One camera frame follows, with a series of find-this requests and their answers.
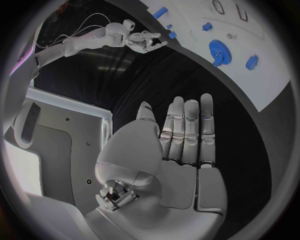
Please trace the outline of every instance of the blue gear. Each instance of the blue gear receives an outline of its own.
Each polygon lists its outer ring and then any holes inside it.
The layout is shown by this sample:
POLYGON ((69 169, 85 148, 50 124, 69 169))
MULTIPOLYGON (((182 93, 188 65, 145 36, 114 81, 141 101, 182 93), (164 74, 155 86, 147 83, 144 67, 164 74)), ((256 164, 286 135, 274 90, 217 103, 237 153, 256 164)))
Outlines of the blue gear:
POLYGON ((210 54, 214 58, 212 63, 215 67, 221 66, 222 64, 227 65, 232 61, 232 55, 228 47, 220 40, 212 40, 209 43, 210 54))

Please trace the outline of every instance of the wire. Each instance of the wire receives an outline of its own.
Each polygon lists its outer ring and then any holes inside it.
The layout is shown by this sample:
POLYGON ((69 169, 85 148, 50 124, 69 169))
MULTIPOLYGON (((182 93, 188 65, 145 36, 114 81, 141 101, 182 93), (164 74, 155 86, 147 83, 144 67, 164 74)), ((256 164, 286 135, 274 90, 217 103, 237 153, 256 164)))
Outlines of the wire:
POLYGON ((83 24, 84 24, 91 16, 93 16, 93 15, 102 15, 102 16, 104 16, 104 17, 109 21, 109 23, 111 23, 110 19, 109 19, 107 16, 105 16, 105 15, 102 14, 102 13, 96 12, 96 13, 93 13, 93 14, 91 14, 90 16, 88 16, 88 17, 83 21, 83 23, 79 26, 79 28, 78 28, 72 35, 67 36, 67 35, 65 35, 65 34, 62 34, 62 35, 58 36, 58 37, 54 40, 54 42, 53 42, 52 44, 47 45, 47 46, 41 46, 41 45, 39 45, 39 44, 37 43, 36 39, 34 39, 35 45, 36 45, 38 48, 40 48, 40 49, 46 49, 46 48, 51 47, 52 45, 54 45, 54 44, 56 44, 56 43, 59 43, 59 42, 65 40, 65 39, 67 39, 67 38, 71 38, 71 37, 73 37, 73 36, 79 34, 80 32, 82 32, 83 30, 85 30, 85 29, 87 29, 87 28, 90 28, 90 27, 101 27, 101 28, 103 28, 103 26, 100 26, 100 25, 90 25, 90 26, 87 26, 87 27, 85 27, 84 29, 82 29, 82 30, 80 30, 80 31, 78 32, 78 30, 82 27, 82 25, 83 25, 83 24), (62 36, 65 36, 66 38, 57 41, 57 39, 59 39, 59 38, 62 37, 62 36))

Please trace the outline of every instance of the white robotic arm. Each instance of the white robotic arm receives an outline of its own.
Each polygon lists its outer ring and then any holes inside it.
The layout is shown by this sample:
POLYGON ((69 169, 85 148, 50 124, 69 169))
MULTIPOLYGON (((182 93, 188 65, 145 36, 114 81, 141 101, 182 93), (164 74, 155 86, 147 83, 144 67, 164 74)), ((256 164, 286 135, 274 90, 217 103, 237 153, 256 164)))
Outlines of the white robotic arm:
POLYGON ((123 24, 112 22, 106 27, 97 28, 85 35, 68 37, 62 43, 47 47, 34 54, 35 61, 31 77, 37 77, 43 66, 63 56, 75 55, 83 49, 99 49, 103 46, 124 47, 126 45, 130 49, 144 54, 167 45, 166 41, 152 45, 153 39, 159 38, 160 33, 143 31, 130 34, 134 28, 135 23, 126 19, 123 24))

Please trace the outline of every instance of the robotic hand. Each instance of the robotic hand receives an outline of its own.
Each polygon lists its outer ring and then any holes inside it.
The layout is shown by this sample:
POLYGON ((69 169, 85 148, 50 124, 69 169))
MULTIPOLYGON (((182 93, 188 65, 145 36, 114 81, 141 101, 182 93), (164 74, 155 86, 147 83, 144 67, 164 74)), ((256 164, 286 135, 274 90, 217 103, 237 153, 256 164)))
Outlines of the robotic hand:
POLYGON ((99 49, 105 45, 109 47, 124 47, 126 45, 132 50, 144 54, 167 45, 166 41, 152 45, 153 39, 159 38, 160 33, 143 31, 130 34, 134 28, 135 23, 126 19, 123 24, 112 22, 106 27, 97 28, 85 35, 68 37, 62 43, 47 47, 45 50, 34 54, 31 77, 37 77, 43 66, 63 56, 73 56, 83 49, 99 49))
POLYGON ((215 168, 212 96, 202 95, 200 105, 201 115, 196 100, 176 97, 160 134, 144 101, 136 120, 99 154, 97 210, 133 239, 210 240, 224 221, 227 193, 215 168))

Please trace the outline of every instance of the blue component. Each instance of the blue component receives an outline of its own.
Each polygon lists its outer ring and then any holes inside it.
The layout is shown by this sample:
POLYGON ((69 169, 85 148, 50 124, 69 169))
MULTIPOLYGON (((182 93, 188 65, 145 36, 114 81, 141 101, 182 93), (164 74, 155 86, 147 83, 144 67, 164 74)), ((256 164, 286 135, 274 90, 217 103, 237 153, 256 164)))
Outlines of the blue component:
POLYGON ((160 18, 162 15, 164 15, 166 12, 168 11, 168 9, 166 7, 162 7, 161 9, 159 9, 156 13, 153 14, 153 17, 155 19, 160 18))
POLYGON ((227 65, 233 59, 228 47, 220 40, 212 40, 209 43, 209 50, 214 58, 213 65, 215 67, 221 66, 222 64, 227 65))
POLYGON ((250 71, 253 70, 255 68, 255 66, 258 64, 258 60, 259 60, 258 56, 256 56, 256 55, 251 56, 246 63, 246 68, 250 71))
POLYGON ((169 37, 170 37, 170 39, 173 39, 173 38, 175 38, 177 36, 177 34, 173 31, 173 32, 171 32, 171 33, 169 33, 169 37))
POLYGON ((211 25, 209 22, 207 23, 207 24, 204 24, 203 26, 202 26, 202 31, 209 31, 209 30, 211 30, 213 28, 213 25, 211 25))

